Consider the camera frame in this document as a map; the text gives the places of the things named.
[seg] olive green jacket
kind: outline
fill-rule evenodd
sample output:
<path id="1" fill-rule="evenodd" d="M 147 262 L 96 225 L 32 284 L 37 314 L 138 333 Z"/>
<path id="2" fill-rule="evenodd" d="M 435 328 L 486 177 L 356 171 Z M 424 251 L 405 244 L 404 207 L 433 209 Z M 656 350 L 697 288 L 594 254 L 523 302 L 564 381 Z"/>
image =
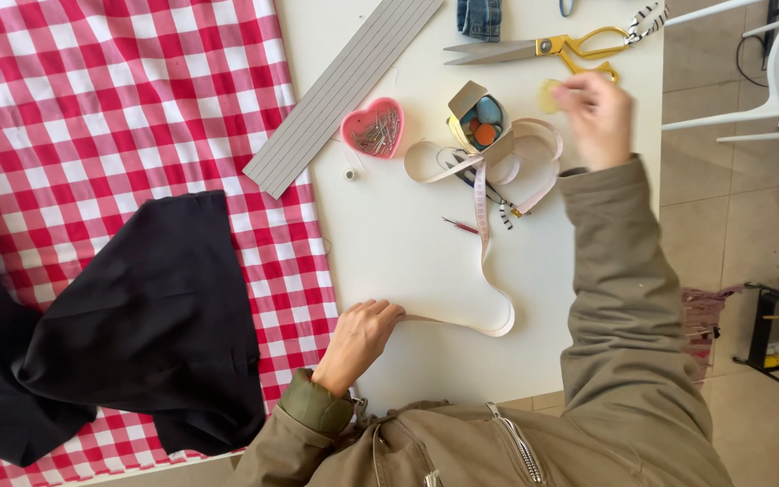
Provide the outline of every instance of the olive green jacket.
<path id="1" fill-rule="evenodd" d="M 300 369 L 225 487 L 731 486 L 691 381 L 678 279 L 642 162 L 569 171 L 558 187 L 576 227 L 577 294 L 560 418 L 417 404 L 345 443 L 350 398 Z"/>

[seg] cardboard box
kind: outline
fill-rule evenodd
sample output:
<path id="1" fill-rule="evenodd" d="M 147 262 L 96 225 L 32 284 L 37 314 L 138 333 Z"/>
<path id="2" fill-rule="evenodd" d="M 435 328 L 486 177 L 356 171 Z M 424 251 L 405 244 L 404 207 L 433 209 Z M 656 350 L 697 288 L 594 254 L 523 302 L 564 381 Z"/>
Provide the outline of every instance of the cardboard box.
<path id="1" fill-rule="evenodd" d="M 456 140 L 459 141 L 461 147 L 465 149 L 465 152 L 469 154 L 482 154 L 486 159 L 487 165 L 494 165 L 501 161 L 504 157 L 508 156 L 514 149 L 513 143 L 513 123 L 510 121 L 510 116 L 506 113 L 504 106 L 501 105 L 497 98 L 491 97 L 495 104 L 500 108 L 501 113 L 501 128 L 503 132 L 501 135 L 492 142 L 492 145 L 486 147 L 482 151 L 478 150 L 471 144 L 471 142 L 465 136 L 465 132 L 461 128 L 460 119 L 465 116 L 468 110 L 473 108 L 477 104 L 480 98 L 486 96 L 488 90 L 474 82 L 467 82 L 467 84 L 459 90 L 459 93 L 455 94 L 452 100 L 449 101 L 449 111 L 453 113 L 447 119 L 447 125 L 450 132 Z"/>

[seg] pink heart-shaped dish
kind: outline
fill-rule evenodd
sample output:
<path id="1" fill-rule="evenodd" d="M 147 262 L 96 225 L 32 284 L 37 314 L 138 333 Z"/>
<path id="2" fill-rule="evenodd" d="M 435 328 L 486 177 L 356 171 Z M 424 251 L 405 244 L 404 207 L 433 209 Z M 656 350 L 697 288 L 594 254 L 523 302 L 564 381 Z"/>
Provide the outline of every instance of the pink heart-shaped dish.
<path id="1" fill-rule="evenodd" d="M 354 134 L 366 132 L 375 123 L 379 115 L 384 116 L 393 108 L 395 108 L 395 112 L 398 114 L 398 131 L 395 134 L 395 140 L 391 141 L 389 152 L 373 154 L 363 151 L 354 140 Z M 341 136 L 345 144 L 359 153 L 378 159 L 392 159 L 392 156 L 395 155 L 395 150 L 398 148 L 398 142 L 402 139 L 403 128 L 404 114 L 402 113 L 402 106 L 398 104 L 398 101 L 384 96 L 374 100 L 364 110 L 353 111 L 344 117 L 344 120 L 341 122 Z"/>

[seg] person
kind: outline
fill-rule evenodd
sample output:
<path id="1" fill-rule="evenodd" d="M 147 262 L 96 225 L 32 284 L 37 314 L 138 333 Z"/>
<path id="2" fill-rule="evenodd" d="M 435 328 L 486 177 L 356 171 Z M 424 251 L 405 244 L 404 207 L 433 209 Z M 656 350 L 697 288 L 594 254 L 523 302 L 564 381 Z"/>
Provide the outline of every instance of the person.
<path id="1" fill-rule="evenodd" d="M 405 312 L 357 303 L 314 372 L 297 370 L 225 487 L 732 485 L 692 382 L 680 287 L 646 172 L 630 151 L 633 99 L 596 73 L 553 94 L 587 165 L 557 184 L 576 227 L 561 417 L 423 402 L 360 418 L 352 438 L 341 435 L 355 407 L 348 389 Z"/>

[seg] small scissors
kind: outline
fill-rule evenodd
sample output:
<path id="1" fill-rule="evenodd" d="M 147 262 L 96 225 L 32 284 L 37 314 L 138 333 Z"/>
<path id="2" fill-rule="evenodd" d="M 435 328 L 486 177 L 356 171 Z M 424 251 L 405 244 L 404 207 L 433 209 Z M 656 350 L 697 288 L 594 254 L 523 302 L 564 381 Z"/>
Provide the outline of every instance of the small scissors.
<path id="1" fill-rule="evenodd" d="M 468 53 L 464 57 L 455 59 L 453 61 L 447 61 L 444 64 L 455 66 L 459 64 L 490 64 L 492 62 L 503 61 L 515 61 L 517 59 L 525 59 L 527 57 L 537 57 L 541 55 L 556 55 L 564 61 L 570 71 L 573 74 L 584 73 L 586 71 L 601 71 L 608 74 L 612 83 L 618 83 L 618 73 L 610 66 L 609 62 L 603 62 L 600 66 L 594 69 L 580 68 L 575 62 L 573 62 L 567 51 L 573 51 L 581 59 L 600 59 L 610 55 L 617 54 L 622 50 L 625 50 L 629 43 L 623 43 L 620 46 L 613 48 L 606 48 L 602 50 L 583 51 L 582 44 L 584 44 L 591 37 L 594 37 L 603 32 L 612 32 L 620 34 L 624 39 L 629 39 L 630 34 L 626 30 L 619 27 L 602 27 L 590 32 L 585 37 L 574 39 L 568 35 L 543 37 L 534 41 L 501 41 L 501 42 L 472 42 L 469 44 L 461 44 L 459 46 L 453 46 L 450 48 L 444 48 L 445 51 L 455 51 Z"/>

